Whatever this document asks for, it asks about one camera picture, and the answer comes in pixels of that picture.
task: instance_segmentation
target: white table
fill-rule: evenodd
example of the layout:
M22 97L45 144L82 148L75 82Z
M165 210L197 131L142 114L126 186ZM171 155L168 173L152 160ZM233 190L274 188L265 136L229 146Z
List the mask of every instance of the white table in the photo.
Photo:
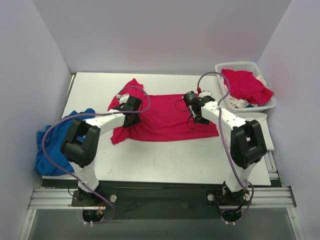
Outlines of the white table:
M150 95L185 94L196 91L199 76L122 73L77 73L63 115L93 108L107 111L114 95L132 78L144 85ZM206 76L203 90L215 99L222 94L215 76ZM96 176L102 181L222 184L231 171L220 137L142 142L127 139L112 145L112 131L101 136L94 160ZM73 179L69 175L44 176L44 179ZM264 158L253 169L249 180L254 185L271 185Z

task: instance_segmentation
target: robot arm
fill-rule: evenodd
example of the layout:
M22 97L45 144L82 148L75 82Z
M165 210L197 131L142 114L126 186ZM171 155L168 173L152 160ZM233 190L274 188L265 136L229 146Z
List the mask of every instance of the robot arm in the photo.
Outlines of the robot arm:
M200 92L198 97L193 91L183 95L195 123L219 124L220 106L218 108L218 103L210 95L209 91ZM222 129L231 137L230 155L235 163L234 168L245 186L252 169L267 153L262 129L256 120L247 121L224 108L221 108L221 113ZM231 193L243 191L233 172L226 179L225 185Z
M74 173L82 182L92 190L96 190L99 181L94 170L93 160L96 157L99 137L118 127L130 127L141 122L138 113L117 113L125 111L138 111L142 101L128 94L122 95L119 105L110 109L110 115L98 116L81 120L72 120L68 132L62 142L60 151L70 162ZM78 188L81 192L90 193L80 182Z

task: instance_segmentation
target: white cloth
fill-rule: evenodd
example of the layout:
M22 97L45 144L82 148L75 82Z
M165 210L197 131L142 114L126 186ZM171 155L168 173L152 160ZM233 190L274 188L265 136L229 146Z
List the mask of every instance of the white cloth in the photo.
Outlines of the white cloth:
M262 112L241 112L241 113L235 113L235 115L237 115L240 118L246 119L248 121L257 120L261 125L266 149L268 151L275 150L274 144L270 136L268 124L267 124L267 114ZM227 135L225 132L223 133L224 133L224 138L228 145L228 148L230 148L230 136Z
M265 87L268 86L266 80L262 77L262 76L257 76L256 77L257 80L259 80ZM224 90L227 92L228 91L228 87L226 85L224 85ZM248 105L250 105L250 103L248 103L247 100L244 99L237 99L233 96L231 96L231 94L228 95L228 100L231 104L231 107L233 108L238 108L238 109L243 109L245 107L247 107ZM251 104L254 107L258 107L258 104Z

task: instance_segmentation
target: folded red cloth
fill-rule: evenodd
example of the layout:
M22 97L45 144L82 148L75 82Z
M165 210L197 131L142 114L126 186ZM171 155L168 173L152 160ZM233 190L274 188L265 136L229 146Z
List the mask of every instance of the folded red cloth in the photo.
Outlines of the folded red cloth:
M228 78L230 82L230 94L236 99L244 99L250 104L262 106L266 104L274 94L257 80L251 71L223 69L222 74Z
M127 86L137 86L143 89L136 79L129 81ZM148 105L148 98L145 94L136 88L128 88L121 94L130 94L139 98L143 102L143 109ZM216 125L197 124L194 130L187 127L189 112L178 111L175 107L177 100L182 99L183 94L172 95L150 95L151 106L148 111L141 113L141 123L128 128L118 127L113 130L111 141L113 144L120 143L125 139L133 139L146 142L168 142L189 139L200 139L219 136ZM108 110L119 104L118 99L113 98ZM180 110L186 110L187 107L182 101L177 102Z

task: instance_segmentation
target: blue cloth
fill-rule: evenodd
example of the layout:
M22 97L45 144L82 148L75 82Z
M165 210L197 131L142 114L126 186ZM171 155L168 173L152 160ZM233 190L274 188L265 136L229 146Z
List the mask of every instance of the blue cloth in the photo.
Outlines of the blue cloth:
M80 113L86 113L91 114L95 113L95 110L92 108L88 108L84 112ZM76 115L77 112L73 111L69 114L69 116ZM90 119L94 116L82 116L78 117L79 119ZM69 172L73 172L74 169L70 165L70 163L66 160L65 156L60 152L60 146L67 134L67 131L69 129L69 126L71 124L72 119L65 121L58 126L56 126L47 136L45 140L45 149L47 153L49 154L50 158L55 161L59 166L63 167L64 169L68 170ZM53 166L45 157L44 152L42 151L42 139L44 138L44 135L46 131L51 126L48 125L45 128L45 131L38 131L36 133L36 144L38 147L38 152L36 153L36 161L35 161L35 170L37 173L41 176L59 176L62 174L65 174L65 172L61 171L60 169Z

